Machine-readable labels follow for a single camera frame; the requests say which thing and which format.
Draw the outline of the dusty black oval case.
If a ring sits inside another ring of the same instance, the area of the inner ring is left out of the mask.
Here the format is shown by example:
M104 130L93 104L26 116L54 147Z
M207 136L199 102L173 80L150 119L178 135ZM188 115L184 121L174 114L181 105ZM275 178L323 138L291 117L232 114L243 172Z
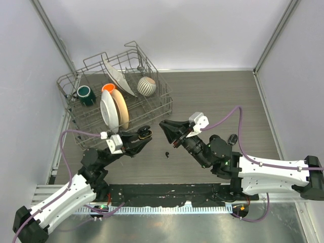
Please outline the dusty black oval case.
M238 135L231 134L227 140L227 144L230 146L234 146L238 142Z

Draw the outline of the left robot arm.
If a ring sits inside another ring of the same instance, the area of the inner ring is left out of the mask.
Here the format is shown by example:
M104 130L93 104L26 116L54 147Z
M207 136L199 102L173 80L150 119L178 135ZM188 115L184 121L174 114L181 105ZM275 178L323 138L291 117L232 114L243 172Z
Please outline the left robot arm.
M126 155L134 157L152 139L149 126L136 132L118 132L108 135L88 133L98 137L107 147L103 150L87 149L81 160L82 167L69 175L69 181L47 199L28 209L22 206L16 211L13 223L13 242L45 242L49 235L70 215L90 202L102 202L107 198L109 185L104 180L106 166Z

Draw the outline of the glossy black charging case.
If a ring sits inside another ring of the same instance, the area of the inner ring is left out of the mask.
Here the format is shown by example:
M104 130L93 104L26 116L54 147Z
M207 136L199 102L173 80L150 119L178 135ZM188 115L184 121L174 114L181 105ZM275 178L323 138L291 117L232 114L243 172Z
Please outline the glossy black charging case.
M147 139L152 136L152 131L150 130L150 126L142 126L137 130L138 138L140 140Z

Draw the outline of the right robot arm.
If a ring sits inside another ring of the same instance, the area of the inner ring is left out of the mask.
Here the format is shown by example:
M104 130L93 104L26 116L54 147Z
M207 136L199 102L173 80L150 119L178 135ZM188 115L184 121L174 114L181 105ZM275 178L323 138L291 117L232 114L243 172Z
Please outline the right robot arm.
M239 200L245 195L295 191L303 199L323 200L323 173L317 157L284 161L244 156L217 135L204 143L198 135L208 124L207 117L202 116L188 121L165 119L159 126L174 148L182 146L202 168L230 180L231 198Z

